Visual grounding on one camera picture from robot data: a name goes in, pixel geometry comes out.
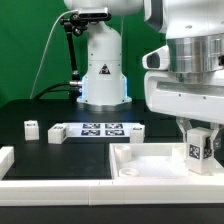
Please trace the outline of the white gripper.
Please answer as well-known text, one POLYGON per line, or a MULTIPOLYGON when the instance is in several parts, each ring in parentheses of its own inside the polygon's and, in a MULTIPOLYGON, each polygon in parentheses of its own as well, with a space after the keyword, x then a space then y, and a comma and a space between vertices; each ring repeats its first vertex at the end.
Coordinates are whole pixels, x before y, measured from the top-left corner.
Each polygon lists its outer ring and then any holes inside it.
POLYGON ((167 71, 170 65, 168 53, 165 45, 142 58, 142 65, 147 69, 144 77, 146 105, 152 112, 177 117, 184 143, 187 142, 187 131, 192 128, 189 119, 211 122, 206 144, 209 156, 213 157, 222 145, 224 70, 210 72, 202 84, 180 83, 167 71))

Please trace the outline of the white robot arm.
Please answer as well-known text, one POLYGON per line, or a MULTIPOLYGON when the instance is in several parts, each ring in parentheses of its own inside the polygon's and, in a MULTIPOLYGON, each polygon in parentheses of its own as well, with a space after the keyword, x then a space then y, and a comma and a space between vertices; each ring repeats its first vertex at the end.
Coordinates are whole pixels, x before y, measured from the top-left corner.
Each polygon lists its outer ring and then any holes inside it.
POLYGON ((89 77, 84 97, 92 105, 103 98, 96 88, 104 66, 114 73, 121 60, 121 37, 105 21, 112 16, 145 13, 145 22, 166 37, 166 44, 142 63, 147 106, 153 112, 210 122, 205 142, 219 147, 224 126, 224 0, 64 0, 74 28, 89 33, 89 77))

